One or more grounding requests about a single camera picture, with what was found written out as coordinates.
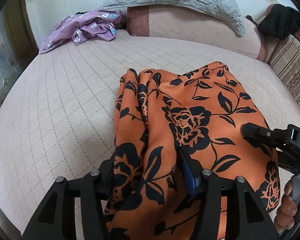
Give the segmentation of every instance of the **purple floral garment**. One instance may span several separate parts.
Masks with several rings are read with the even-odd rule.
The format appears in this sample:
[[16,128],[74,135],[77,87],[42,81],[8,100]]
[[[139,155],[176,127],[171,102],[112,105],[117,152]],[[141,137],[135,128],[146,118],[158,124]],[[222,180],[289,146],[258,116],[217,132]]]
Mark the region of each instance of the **purple floral garment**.
[[72,38],[74,42],[85,42],[99,36],[112,40],[117,31],[114,26],[121,21],[121,11],[94,10],[64,18],[43,41],[39,54],[47,53]]

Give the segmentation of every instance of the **human hand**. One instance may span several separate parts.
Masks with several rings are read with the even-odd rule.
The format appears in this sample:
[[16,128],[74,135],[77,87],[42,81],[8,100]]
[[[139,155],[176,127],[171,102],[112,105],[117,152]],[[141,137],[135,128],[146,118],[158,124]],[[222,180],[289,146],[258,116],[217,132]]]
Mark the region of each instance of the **human hand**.
[[291,191],[292,182],[289,180],[284,187],[281,206],[278,208],[277,216],[274,218],[274,226],[278,233],[282,232],[284,229],[290,230],[294,225],[293,217],[297,213],[297,205],[290,196]]

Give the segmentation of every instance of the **folded garment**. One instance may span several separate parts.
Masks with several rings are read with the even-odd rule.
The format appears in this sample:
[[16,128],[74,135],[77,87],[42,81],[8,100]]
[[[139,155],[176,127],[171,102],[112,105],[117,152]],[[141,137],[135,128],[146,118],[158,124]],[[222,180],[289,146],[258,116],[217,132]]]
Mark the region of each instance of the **folded garment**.
[[272,6],[270,13],[258,25],[258,31],[265,36],[285,40],[290,34],[294,35],[300,28],[300,13],[282,4]]
[[[175,147],[218,176],[244,176],[264,207],[279,204],[275,149],[243,138],[247,122],[267,127],[242,85],[221,62],[184,75],[129,69],[114,114],[112,195],[105,209],[112,239],[189,239],[200,200],[187,194]],[[222,199],[218,239],[225,236]]]
[[98,36],[112,40],[117,32],[115,25],[121,21],[121,11],[94,10],[64,18],[43,41],[39,54],[47,53],[72,38],[74,42],[85,42]]

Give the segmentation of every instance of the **orange floral fabric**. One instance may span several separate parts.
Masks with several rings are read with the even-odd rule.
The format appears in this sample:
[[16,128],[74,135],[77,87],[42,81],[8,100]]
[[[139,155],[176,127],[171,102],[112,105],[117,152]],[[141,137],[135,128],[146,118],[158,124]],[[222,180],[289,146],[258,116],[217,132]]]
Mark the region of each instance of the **orange floral fabric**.
[[[268,211],[279,203],[275,149],[244,138],[240,127],[266,120],[221,62],[183,75],[129,69],[114,114],[112,195],[105,209],[112,239],[189,239],[200,201],[190,199],[176,166],[176,146],[205,169],[244,176]],[[225,236],[226,198],[218,239]]]

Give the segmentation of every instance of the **pink cushion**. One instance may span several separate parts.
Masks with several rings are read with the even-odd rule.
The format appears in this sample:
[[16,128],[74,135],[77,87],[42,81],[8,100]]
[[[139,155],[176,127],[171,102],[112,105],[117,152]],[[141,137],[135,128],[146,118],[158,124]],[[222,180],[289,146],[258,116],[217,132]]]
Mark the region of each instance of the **pink cushion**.
[[244,18],[246,34],[237,35],[224,21],[188,8],[171,5],[131,7],[127,11],[128,32],[133,36],[194,41],[263,61],[263,36]]

